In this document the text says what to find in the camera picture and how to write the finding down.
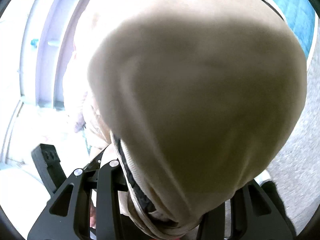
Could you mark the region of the tan beige jacket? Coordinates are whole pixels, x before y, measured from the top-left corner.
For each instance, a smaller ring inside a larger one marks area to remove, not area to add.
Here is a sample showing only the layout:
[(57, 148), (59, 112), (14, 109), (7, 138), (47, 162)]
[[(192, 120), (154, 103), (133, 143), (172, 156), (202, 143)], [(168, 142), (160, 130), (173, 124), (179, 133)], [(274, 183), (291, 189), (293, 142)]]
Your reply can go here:
[(127, 212), (175, 239), (261, 174), (306, 98), (306, 58), (272, 0), (91, 0), (88, 80)]

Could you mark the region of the light blue headboard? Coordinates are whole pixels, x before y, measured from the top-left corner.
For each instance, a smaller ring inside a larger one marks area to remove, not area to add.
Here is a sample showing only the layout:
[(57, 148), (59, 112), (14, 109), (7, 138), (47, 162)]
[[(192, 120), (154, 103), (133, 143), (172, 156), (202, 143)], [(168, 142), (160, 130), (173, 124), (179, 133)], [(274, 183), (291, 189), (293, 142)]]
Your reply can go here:
[(24, 104), (63, 109), (62, 78), (89, 0), (1, 0), (1, 162)]

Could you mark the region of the teal quilted bedspread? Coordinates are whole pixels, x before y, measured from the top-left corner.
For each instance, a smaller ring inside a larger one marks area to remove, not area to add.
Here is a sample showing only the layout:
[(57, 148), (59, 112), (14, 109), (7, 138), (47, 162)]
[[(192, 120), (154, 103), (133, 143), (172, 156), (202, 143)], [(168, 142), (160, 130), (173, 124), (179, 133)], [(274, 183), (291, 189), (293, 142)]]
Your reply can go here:
[(284, 13), (307, 60), (312, 59), (317, 40), (317, 15), (309, 0), (273, 0)]

